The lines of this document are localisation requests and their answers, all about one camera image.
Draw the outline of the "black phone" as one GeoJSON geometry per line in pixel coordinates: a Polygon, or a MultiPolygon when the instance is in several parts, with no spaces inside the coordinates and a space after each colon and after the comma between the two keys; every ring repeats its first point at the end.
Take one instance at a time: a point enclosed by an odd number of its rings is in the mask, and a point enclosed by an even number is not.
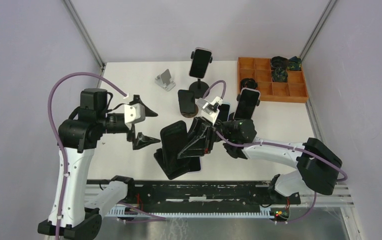
{"type": "Polygon", "coordinates": [[[179,160],[177,155],[185,147],[187,125],[183,120],[176,121],[160,130],[162,152],[165,160],[179,160]]]}

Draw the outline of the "black folding phone stand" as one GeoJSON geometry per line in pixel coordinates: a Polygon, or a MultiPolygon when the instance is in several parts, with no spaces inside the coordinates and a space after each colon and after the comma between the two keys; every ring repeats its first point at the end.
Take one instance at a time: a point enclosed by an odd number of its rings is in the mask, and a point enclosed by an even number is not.
{"type": "Polygon", "coordinates": [[[161,148],[158,148],[153,156],[169,180],[176,179],[191,171],[190,161],[187,158],[165,160],[161,148]]]}

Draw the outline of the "silver folding phone stand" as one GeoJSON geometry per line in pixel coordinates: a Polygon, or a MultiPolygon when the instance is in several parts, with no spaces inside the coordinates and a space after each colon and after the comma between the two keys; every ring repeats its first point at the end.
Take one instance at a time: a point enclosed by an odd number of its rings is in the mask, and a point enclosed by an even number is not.
{"type": "Polygon", "coordinates": [[[167,92],[176,86],[169,69],[156,76],[155,83],[167,92]]]}

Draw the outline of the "purple case phone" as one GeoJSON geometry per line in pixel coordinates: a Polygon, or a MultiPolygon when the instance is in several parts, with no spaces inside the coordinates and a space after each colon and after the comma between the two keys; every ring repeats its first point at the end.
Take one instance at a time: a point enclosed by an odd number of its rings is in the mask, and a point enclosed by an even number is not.
{"type": "Polygon", "coordinates": [[[201,171],[201,158],[200,157],[191,157],[188,162],[189,172],[196,173],[201,171]]]}

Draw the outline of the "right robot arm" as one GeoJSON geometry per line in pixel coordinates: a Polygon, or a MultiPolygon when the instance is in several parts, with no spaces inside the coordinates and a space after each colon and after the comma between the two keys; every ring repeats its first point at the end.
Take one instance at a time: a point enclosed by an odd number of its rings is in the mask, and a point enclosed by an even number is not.
{"type": "Polygon", "coordinates": [[[305,142],[279,142],[257,136],[253,120],[238,119],[209,122],[203,117],[193,120],[187,143],[177,157],[202,157],[209,154],[216,142],[223,142],[234,159],[265,160],[293,168],[271,180],[268,199],[281,204],[294,193],[311,190],[330,196],[337,182],[345,181],[342,160],[321,140],[310,137],[305,142]]]}

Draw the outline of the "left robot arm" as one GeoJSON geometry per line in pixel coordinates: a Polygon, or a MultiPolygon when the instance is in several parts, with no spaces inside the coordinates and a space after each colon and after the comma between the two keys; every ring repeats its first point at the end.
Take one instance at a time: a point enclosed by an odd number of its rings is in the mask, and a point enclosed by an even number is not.
{"type": "Polygon", "coordinates": [[[39,234],[65,240],[93,240],[103,218],[120,201],[136,198],[134,180],[115,176],[106,188],[90,200],[85,199],[88,172],[98,141],[104,134],[126,134],[134,150],[158,143],[157,138],[135,131],[135,124],[157,114],[139,95],[123,105],[122,113],[109,107],[113,94],[105,89],[87,88],[80,104],[58,128],[60,170],[54,205],[49,217],[37,227],[39,234]]]}

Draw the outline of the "round wooden phone stand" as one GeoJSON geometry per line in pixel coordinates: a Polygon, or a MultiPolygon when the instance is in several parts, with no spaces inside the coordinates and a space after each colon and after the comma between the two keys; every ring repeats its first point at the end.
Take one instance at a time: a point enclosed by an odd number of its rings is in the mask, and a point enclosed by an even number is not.
{"type": "Polygon", "coordinates": [[[194,105],[194,112],[192,113],[188,113],[188,112],[180,112],[180,114],[184,117],[184,118],[194,118],[199,112],[199,108],[198,106],[195,104],[194,105]]]}

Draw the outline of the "light blue case phone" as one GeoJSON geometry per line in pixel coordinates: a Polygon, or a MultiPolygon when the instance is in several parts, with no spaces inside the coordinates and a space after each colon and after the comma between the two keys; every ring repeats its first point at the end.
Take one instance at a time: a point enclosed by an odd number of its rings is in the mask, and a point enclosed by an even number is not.
{"type": "Polygon", "coordinates": [[[217,116],[217,121],[221,122],[226,122],[229,119],[229,114],[230,114],[230,107],[231,105],[229,103],[223,103],[218,106],[218,116],[217,116]]]}

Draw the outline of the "phone on wooden stand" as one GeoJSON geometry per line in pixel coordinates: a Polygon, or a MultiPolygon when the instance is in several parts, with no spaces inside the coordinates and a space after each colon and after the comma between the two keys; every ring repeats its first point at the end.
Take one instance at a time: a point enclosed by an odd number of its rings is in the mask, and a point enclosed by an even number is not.
{"type": "Polygon", "coordinates": [[[177,92],[179,110],[181,114],[195,114],[195,93],[190,90],[180,89],[177,92]]]}

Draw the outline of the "black tall round-base stand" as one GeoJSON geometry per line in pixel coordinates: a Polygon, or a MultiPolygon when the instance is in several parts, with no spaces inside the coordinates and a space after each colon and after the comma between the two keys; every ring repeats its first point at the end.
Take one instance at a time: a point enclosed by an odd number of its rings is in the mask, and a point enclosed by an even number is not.
{"type": "Polygon", "coordinates": [[[188,90],[189,91],[193,91],[194,92],[194,95],[195,95],[195,98],[196,99],[199,99],[199,98],[202,98],[204,93],[209,89],[209,85],[202,81],[202,78],[196,78],[197,81],[193,82],[188,90]]]}

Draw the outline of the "phone on tall stand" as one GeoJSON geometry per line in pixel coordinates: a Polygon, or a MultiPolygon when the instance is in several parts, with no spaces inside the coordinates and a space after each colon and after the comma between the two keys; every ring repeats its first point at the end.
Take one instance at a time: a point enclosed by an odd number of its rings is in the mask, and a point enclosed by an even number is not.
{"type": "Polygon", "coordinates": [[[213,61],[212,51],[197,47],[191,53],[191,60],[191,67],[188,75],[193,78],[203,79],[209,64],[213,61]]]}

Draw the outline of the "black lens on table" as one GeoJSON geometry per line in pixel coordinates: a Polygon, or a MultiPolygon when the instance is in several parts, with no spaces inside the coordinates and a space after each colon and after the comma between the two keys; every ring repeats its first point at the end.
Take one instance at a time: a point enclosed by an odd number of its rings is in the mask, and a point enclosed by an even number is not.
{"type": "Polygon", "coordinates": [[[243,78],[240,81],[240,88],[248,88],[256,90],[258,88],[258,83],[253,78],[243,78]]]}

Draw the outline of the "orange compartment tray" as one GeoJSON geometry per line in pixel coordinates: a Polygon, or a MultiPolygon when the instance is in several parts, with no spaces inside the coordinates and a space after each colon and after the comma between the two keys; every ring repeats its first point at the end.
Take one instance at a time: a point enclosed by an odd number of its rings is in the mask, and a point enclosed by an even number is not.
{"type": "Polygon", "coordinates": [[[237,94],[241,93],[243,79],[254,79],[260,100],[266,102],[303,103],[309,99],[304,72],[287,71],[287,82],[274,82],[269,58],[239,57],[236,67],[237,94]]]}

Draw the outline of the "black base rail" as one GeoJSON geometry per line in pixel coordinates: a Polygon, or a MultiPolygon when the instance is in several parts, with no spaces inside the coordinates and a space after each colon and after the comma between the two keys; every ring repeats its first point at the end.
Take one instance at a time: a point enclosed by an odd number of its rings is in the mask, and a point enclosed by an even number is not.
{"type": "Polygon", "coordinates": [[[147,213],[257,213],[270,205],[299,205],[300,195],[280,196],[269,181],[135,180],[121,202],[147,213]]]}

